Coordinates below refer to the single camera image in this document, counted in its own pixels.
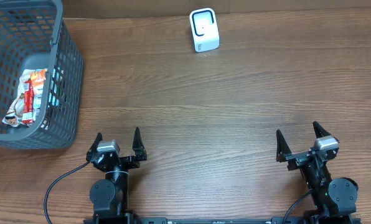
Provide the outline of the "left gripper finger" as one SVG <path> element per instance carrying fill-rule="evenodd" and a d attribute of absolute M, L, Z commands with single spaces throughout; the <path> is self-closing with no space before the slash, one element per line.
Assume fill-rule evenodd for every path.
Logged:
<path fill-rule="evenodd" d="M 94 154 L 95 152 L 97 152 L 98 144 L 102 140 L 103 140 L 102 133 L 98 133 L 94 142 L 93 142 L 93 144 L 91 145 L 91 147 L 87 151 L 87 154 Z"/>
<path fill-rule="evenodd" d="M 148 159 L 148 154 L 146 152 L 145 146 L 141 139 L 140 129 L 136 127 L 133 138 L 132 150 L 135 153 L 137 161 L 146 161 Z"/>

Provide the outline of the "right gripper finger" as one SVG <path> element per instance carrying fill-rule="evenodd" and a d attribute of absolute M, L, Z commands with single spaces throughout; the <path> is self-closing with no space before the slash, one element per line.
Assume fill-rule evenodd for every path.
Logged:
<path fill-rule="evenodd" d="M 319 138 L 323 138 L 323 137 L 326 137 L 326 136 L 330 136 L 331 134 L 326 131 L 317 121 L 314 121 L 312 123 L 313 125 L 313 128 L 314 128 L 314 132 L 315 132 L 315 135 L 316 135 L 316 138 L 319 139 Z"/>
<path fill-rule="evenodd" d="M 292 152 L 282 134 L 278 129 L 276 131 L 276 141 L 277 141 L 277 150 L 276 150 L 276 161 L 277 162 L 286 162 L 287 157 L 292 155 Z"/>

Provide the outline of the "red snack bar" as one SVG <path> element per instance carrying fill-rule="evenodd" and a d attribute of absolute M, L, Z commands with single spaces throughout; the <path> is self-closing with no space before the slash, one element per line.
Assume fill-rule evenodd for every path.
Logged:
<path fill-rule="evenodd" d="M 22 122 L 26 125 L 30 125 L 34 122 L 33 119 L 33 100 L 34 91 L 32 87 L 32 82 L 28 79 L 24 83 L 24 111 L 22 115 Z"/>

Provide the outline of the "beige snack pouch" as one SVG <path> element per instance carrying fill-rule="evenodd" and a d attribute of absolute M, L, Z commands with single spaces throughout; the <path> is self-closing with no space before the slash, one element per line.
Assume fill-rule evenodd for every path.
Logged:
<path fill-rule="evenodd" d="M 17 96 L 15 100 L 11 103 L 6 115 L 3 117 L 2 122 L 4 124 L 10 125 L 12 127 L 18 127 L 20 125 L 26 125 L 22 122 L 22 115 L 24 111 L 24 83 L 30 79 L 34 70 L 25 69 L 22 76 L 19 79 L 19 84 L 17 87 Z"/>

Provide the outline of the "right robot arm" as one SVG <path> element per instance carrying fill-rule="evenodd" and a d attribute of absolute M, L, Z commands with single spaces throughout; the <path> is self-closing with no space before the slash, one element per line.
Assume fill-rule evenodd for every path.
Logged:
<path fill-rule="evenodd" d="M 314 145 L 297 154 L 291 152 L 283 133 L 276 131 L 276 160 L 287 162 L 288 170 L 299 170 L 308 187 L 280 223 L 361 223 L 361 219 L 352 216 L 357 211 L 358 184 L 347 177 L 333 179 L 327 168 L 327 162 L 337 156 L 339 140 L 317 121 L 312 125 L 316 135 Z M 305 211 L 302 217 L 291 217 L 293 209 L 308 196 L 312 197 L 315 209 Z"/>

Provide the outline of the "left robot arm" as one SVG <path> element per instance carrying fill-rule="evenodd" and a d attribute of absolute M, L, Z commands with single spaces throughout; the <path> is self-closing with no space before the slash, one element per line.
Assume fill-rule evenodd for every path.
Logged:
<path fill-rule="evenodd" d="M 132 156 L 120 156 L 120 147 L 115 140 L 104 141 L 102 133 L 87 152 L 87 161 L 105 174 L 90 188 L 93 216 L 84 224 L 117 223 L 141 224 L 142 221 L 128 208 L 129 170 L 140 167 L 148 158 L 139 128 L 135 129 Z"/>

